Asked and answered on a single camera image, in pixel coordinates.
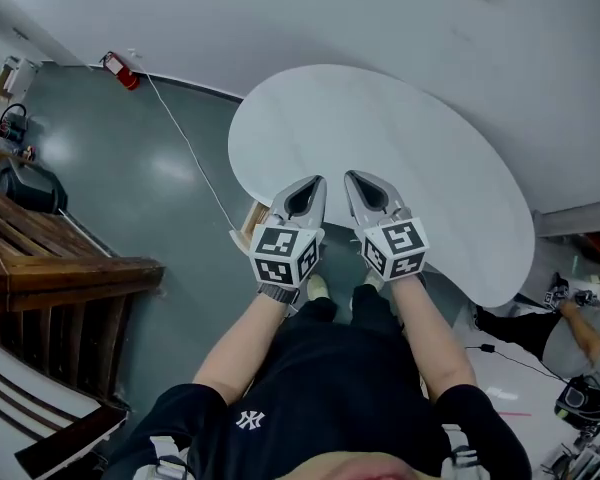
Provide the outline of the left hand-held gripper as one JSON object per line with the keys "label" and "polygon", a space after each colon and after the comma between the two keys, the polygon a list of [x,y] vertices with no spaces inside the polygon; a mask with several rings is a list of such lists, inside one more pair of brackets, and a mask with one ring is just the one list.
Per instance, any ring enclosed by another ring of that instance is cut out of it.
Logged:
{"label": "left hand-held gripper", "polygon": [[299,288],[320,259],[327,181],[309,176],[274,198],[268,218],[256,226],[249,259],[256,280]]}

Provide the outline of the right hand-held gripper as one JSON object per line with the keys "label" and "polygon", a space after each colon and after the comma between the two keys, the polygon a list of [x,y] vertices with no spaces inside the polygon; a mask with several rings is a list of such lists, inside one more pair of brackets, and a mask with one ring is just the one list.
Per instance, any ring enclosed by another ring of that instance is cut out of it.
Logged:
{"label": "right hand-held gripper", "polygon": [[366,264],[385,282],[419,274],[429,242],[421,220],[404,207],[397,189],[362,171],[347,171],[344,185]]}

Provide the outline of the large wooden drawer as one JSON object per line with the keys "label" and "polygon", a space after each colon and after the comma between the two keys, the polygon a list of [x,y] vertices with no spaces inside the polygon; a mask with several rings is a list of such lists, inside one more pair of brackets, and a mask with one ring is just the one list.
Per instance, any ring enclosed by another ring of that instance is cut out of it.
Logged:
{"label": "large wooden drawer", "polygon": [[249,254],[256,226],[266,221],[269,211],[270,208],[268,206],[258,201],[253,201],[242,226],[237,230],[232,229],[229,231],[232,241],[244,255]]}

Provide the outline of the person's right forearm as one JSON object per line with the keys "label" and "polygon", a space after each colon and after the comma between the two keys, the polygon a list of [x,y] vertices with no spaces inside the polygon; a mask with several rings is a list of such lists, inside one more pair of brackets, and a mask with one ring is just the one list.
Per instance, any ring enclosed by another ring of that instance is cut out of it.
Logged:
{"label": "person's right forearm", "polygon": [[455,386],[476,387],[465,349],[421,281],[409,276],[393,281],[390,287],[429,398],[436,401]]}

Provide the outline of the person's left forearm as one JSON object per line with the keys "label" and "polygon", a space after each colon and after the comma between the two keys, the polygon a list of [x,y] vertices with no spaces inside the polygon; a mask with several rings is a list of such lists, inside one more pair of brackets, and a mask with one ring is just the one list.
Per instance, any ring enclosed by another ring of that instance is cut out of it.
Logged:
{"label": "person's left forearm", "polygon": [[259,294],[212,347],[193,383],[216,391],[227,405],[251,385],[287,313],[287,305]]}

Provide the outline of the white kidney-shaped table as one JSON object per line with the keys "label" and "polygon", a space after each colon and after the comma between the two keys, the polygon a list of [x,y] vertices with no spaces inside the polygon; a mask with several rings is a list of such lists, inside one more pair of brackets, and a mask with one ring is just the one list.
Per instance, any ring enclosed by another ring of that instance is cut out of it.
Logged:
{"label": "white kidney-shaped table", "polygon": [[391,183],[422,221],[427,264],[480,306],[508,302],[529,274],[531,213],[504,161],[460,114],[398,79],[330,64],[275,74],[239,105],[228,154],[239,184],[264,205],[323,176],[325,219],[342,227],[354,224],[347,171]]}

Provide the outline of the dark wrist watch band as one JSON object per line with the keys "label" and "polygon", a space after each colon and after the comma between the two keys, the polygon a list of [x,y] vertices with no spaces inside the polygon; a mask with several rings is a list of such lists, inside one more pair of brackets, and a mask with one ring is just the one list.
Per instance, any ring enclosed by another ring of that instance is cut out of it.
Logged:
{"label": "dark wrist watch band", "polygon": [[285,305],[291,305],[299,296],[299,289],[295,287],[281,287],[275,284],[261,283],[257,290],[258,294],[263,294],[276,302]]}

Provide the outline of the person's black trousers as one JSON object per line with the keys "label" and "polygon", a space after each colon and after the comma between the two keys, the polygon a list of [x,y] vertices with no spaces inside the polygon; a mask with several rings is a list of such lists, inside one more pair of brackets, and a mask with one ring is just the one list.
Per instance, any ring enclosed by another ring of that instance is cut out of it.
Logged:
{"label": "person's black trousers", "polygon": [[[326,288],[319,288],[318,291],[318,295],[311,295],[294,316],[283,322],[280,330],[334,323],[338,306],[329,298]],[[356,327],[386,336],[402,336],[402,326],[391,312],[389,301],[370,284],[362,284],[354,288],[351,299],[351,314],[349,327]]]}

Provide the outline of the grey wooden cabinet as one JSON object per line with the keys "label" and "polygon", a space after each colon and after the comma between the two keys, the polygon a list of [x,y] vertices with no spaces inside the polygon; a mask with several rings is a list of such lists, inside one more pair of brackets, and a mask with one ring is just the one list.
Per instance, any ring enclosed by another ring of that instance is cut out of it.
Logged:
{"label": "grey wooden cabinet", "polygon": [[533,216],[540,238],[576,237],[587,254],[600,261],[600,202]]}

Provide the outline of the person's black t-shirt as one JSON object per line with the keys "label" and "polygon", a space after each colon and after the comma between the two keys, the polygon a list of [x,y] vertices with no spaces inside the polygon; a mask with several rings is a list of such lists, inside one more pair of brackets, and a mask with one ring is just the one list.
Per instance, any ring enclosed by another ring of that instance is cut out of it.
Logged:
{"label": "person's black t-shirt", "polygon": [[491,480],[531,480],[527,454],[479,388],[421,391],[405,339],[338,324],[281,331],[249,391],[234,403],[201,384],[164,392],[110,458],[102,480],[153,465],[153,439],[187,451],[195,480],[275,480],[328,452],[382,452],[437,477],[465,434]]}

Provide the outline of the red fire extinguisher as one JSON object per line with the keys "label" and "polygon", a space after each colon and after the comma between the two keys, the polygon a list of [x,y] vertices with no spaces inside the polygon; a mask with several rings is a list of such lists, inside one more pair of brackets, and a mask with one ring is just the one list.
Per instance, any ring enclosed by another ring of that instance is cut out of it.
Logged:
{"label": "red fire extinguisher", "polygon": [[127,90],[133,91],[139,86],[139,77],[118,54],[109,51],[101,58],[100,62],[102,67],[110,72]]}

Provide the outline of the brown wooden stair railing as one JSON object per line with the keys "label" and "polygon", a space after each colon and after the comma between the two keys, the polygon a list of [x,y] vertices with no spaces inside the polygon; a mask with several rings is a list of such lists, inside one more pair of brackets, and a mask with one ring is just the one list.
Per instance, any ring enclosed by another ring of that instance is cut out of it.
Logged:
{"label": "brown wooden stair railing", "polygon": [[108,257],[62,217],[0,193],[0,345],[35,370],[113,399],[133,300],[163,275],[156,260]]}

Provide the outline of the person's chin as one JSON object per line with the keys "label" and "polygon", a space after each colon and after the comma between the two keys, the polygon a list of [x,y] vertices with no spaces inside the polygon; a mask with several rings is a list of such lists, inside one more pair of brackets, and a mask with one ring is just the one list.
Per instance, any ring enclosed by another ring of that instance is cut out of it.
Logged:
{"label": "person's chin", "polygon": [[278,480],[438,480],[384,453],[317,455]]}

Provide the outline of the white storage rack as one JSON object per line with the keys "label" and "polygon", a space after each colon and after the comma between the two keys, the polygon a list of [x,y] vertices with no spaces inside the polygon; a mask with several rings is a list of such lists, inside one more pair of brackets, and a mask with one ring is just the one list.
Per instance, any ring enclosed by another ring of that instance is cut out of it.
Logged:
{"label": "white storage rack", "polygon": [[600,436],[580,451],[564,447],[550,465],[542,465],[534,480],[600,480]]}

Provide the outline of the white stair steps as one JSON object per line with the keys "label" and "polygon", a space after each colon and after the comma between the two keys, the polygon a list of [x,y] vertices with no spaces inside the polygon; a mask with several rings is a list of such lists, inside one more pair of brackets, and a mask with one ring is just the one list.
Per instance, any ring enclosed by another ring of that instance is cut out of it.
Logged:
{"label": "white stair steps", "polygon": [[0,480],[57,476],[109,440],[127,415],[0,347]]}

